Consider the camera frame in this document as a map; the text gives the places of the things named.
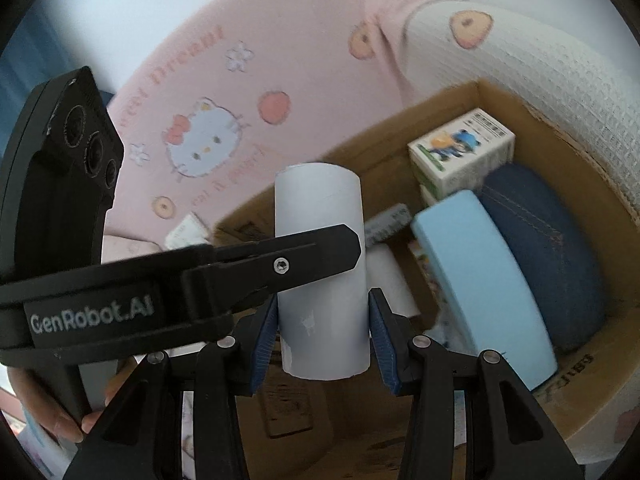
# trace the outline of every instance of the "small white box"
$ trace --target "small white box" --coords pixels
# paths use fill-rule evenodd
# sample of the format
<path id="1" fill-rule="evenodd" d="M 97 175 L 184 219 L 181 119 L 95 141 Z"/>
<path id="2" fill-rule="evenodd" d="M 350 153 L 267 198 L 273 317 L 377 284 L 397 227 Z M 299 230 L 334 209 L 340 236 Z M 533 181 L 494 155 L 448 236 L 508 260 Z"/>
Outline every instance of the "small white box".
<path id="1" fill-rule="evenodd" d="M 484 178 L 513 160 L 515 135 L 480 108 L 409 143 L 420 184 L 436 200 L 461 189 L 477 190 Z"/>

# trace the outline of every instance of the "human hand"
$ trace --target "human hand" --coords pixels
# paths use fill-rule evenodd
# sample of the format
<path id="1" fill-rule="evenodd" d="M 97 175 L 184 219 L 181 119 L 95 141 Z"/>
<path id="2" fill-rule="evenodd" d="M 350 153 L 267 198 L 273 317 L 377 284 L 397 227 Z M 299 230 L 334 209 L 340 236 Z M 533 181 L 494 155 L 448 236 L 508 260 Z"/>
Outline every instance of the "human hand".
<path id="1" fill-rule="evenodd" d="M 108 382 L 104 390 L 104 405 L 107 406 L 120 387 L 136 368 L 136 360 L 130 357 L 120 371 Z M 9 382 L 16 397 L 24 409 L 31 413 L 33 420 L 57 438 L 66 438 L 72 442 L 82 442 L 84 434 L 89 433 L 103 410 L 98 410 L 82 419 L 81 428 L 71 416 L 51 397 L 36 380 L 30 370 L 7 368 Z"/>

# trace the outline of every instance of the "dark blue denim object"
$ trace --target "dark blue denim object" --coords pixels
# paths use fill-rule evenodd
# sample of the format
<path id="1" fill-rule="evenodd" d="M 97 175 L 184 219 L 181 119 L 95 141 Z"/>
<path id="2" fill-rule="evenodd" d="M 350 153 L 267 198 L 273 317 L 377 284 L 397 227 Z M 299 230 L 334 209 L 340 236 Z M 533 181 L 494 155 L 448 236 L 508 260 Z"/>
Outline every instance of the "dark blue denim object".
<path id="1" fill-rule="evenodd" d="M 529 283 L 552 343 L 563 351 L 586 343 L 605 320 L 604 284 L 556 193 L 528 168 L 507 164 L 485 179 L 479 199 Z"/>

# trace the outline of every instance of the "screw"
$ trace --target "screw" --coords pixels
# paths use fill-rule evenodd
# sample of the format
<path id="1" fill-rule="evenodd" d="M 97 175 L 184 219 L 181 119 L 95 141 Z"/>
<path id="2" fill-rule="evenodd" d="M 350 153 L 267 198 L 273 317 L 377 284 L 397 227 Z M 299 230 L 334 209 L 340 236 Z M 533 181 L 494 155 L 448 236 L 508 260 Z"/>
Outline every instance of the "screw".
<path id="1" fill-rule="evenodd" d="M 153 352 L 152 354 L 146 356 L 146 360 L 153 365 L 157 365 L 164 360 L 164 352 Z"/>
<path id="2" fill-rule="evenodd" d="M 417 335 L 413 339 L 414 345 L 418 348 L 428 348 L 431 345 L 431 339 L 425 335 Z"/>
<path id="3" fill-rule="evenodd" d="M 495 350 L 487 350 L 484 354 L 482 354 L 482 359 L 492 365 L 495 365 L 500 362 L 500 354 L 498 354 L 498 352 L 496 352 Z"/>
<path id="4" fill-rule="evenodd" d="M 276 258 L 273 261 L 273 270 L 278 274 L 286 274 L 289 270 L 289 261 L 286 258 Z"/>
<path id="5" fill-rule="evenodd" d="M 220 348 L 231 348 L 236 344 L 236 338 L 232 335 L 225 335 L 222 339 L 218 341 L 218 346 Z"/>

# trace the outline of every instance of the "white cylinder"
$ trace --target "white cylinder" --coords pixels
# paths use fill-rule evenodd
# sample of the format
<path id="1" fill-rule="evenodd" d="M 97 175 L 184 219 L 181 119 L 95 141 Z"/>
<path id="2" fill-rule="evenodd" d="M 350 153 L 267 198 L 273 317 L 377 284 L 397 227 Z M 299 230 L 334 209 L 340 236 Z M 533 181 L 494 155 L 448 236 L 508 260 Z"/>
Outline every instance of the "white cylinder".
<path id="1" fill-rule="evenodd" d="M 369 368 L 369 309 L 360 179 L 318 162 L 291 166 L 275 181 L 276 236 L 345 224 L 360 239 L 354 269 L 278 294 L 282 368 L 331 381 Z"/>
<path id="2" fill-rule="evenodd" d="M 381 288 L 391 312 L 405 317 L 420 316 L 409 285 L 387 244 L 367 248 L 367 286 Z"/>

